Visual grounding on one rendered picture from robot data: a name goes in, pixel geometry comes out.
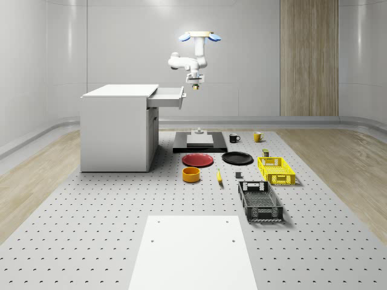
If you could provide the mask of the black plate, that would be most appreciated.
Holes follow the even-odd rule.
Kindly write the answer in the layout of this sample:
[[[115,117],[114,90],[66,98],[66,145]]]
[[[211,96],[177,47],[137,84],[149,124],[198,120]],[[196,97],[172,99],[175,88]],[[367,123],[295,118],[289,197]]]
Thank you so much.
[[[243,166],[253,163],[253,158],[250,154],[244,152],[227,152],[222,154],[224,162],[232,165]]]

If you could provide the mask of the dark grey basket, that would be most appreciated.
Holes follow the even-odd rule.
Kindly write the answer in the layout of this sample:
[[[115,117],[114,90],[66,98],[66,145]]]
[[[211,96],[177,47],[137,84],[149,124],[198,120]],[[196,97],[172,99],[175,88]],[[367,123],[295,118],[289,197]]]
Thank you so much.
[[[267,181],[240,181],[239,196],[246,217],[252,221],[281,221],[283,205]]]

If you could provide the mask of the yellow bowl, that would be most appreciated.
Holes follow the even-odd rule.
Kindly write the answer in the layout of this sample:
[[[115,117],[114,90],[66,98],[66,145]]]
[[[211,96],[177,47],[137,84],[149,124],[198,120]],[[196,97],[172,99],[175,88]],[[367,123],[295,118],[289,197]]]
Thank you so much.
[[[194,183],[200,180],[200,169],[197,167],[185,167],[182,170],[183,181]]]

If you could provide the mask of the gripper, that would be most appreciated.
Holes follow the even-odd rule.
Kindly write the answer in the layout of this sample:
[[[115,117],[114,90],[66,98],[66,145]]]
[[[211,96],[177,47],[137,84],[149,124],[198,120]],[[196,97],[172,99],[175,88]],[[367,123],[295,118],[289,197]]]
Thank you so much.
[[[204,83],[204,74],[189,73],[186,77],[186,83],[191,84],[192,88],[197,90],[200,87],[200,83]]]

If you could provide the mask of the white board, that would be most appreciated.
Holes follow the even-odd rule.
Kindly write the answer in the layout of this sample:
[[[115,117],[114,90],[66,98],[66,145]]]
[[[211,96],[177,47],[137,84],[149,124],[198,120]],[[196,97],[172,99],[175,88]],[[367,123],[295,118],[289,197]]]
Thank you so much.
[[[149,216],[129,290],[257,290],[237,216]]]

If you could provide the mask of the white cabinet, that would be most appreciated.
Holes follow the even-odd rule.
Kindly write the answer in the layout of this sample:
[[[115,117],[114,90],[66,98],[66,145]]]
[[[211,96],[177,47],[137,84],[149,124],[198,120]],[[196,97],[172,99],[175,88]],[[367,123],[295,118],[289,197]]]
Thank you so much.
[[[147,172],[147,100],[157,85],[105,85],[81,96],[80,169]]]

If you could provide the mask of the black stove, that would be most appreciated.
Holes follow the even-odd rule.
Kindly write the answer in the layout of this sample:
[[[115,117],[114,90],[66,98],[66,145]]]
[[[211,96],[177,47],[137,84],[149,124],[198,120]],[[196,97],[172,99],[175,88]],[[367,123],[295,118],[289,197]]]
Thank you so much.
[[[173,145],[173,153],[224,153],[227,152],[226,142],[221,132],[192,130],[177,132]]]

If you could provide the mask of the drone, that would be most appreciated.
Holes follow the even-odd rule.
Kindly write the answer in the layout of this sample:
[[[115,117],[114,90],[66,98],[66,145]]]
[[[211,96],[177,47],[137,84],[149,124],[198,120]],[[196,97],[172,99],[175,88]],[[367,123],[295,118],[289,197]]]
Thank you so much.
[[[208,38],[211,41],[217,42],[221,40],[221,37],[211,31],[187,31],[181,35],[178,39],[181,42],[185,42],[192,37],[204,37]]]

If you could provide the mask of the yellow basket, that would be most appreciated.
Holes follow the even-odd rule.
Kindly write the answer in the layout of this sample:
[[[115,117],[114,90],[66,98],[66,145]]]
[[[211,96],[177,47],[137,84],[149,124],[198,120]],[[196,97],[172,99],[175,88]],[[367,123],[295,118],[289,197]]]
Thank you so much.
[[[271,184],[295,184],[295,172],[282,157],[259,157],[258,168]]]

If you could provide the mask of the red plate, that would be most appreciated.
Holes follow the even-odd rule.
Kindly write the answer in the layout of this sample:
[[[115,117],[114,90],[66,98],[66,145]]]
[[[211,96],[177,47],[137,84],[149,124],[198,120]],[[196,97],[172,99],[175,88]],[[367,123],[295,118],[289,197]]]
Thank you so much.
[[[205,153],[191,153],[182,157],[182,162],[189,167],[208,167],[213,164],[213,158]]]

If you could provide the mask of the white drawer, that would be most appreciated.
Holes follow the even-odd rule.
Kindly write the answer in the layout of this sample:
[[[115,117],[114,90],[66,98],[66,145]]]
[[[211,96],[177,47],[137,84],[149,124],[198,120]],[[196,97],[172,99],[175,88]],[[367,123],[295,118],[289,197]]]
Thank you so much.
[[[180,88],[157,88],[147,99],[147,106],[155,107],[177,107],[181,109],[183,99],[186,97],[184,87]]]

